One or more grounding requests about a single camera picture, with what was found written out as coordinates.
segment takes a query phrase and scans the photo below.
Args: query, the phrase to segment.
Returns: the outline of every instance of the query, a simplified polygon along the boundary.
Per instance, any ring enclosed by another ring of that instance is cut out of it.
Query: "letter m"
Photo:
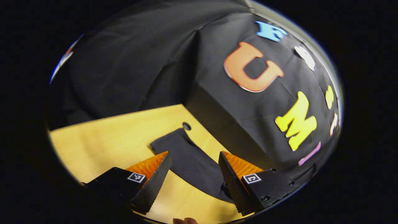
[[[297,93],[298,99],[293,107],[283,116],[275,119],[276,125],[289,139],[289,145],[293,151],[316,129],[316,118],[311,116],[307,119],[308,99],[302,92]]]

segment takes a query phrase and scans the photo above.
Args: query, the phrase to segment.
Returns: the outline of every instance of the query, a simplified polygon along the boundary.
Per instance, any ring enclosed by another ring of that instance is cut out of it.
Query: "yellow letter m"
[[[316,118],[314,116],[305,119],[309,106],[307,97],[301,91],[297,93],[297,96],[298,99],[293,107],[283,117],[278,116],[275,119],[275,123],[281,131],[287,130],[286,137],[291,137],[289,145],[293,151],[296,151],[308,135],[316,129]]]

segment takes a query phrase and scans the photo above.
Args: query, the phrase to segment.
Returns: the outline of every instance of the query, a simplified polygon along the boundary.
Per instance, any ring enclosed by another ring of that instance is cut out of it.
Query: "yellow letter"
[[[296,151],[304,139],[316,129],[316,118],[314,116],[305,119],[309,106],[307,97],[301,91],[297,93],[297,96],[298,99],[293,107],[283,117],[278,116],[275,119],[275,123],[281,131],[287,130],[287,138],[295,135],[289,139],[289,145],[293,151]]]

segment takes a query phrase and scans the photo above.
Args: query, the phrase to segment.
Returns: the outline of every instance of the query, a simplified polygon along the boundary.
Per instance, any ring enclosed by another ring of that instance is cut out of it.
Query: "wooden table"
[[[154,156],[149,144],[181,128],[182,122],[192,127],[187,131],[192,141],[216,162],[220,151],[228,151],[182,104],[72,125],[50,135],[65,167],[77,181],[87,183],[112,167],[126,169]],[[191,217],[199,224],[213,224],[242,215],[234,204],[205,194],[169,170],[145,217],[165,223]]]

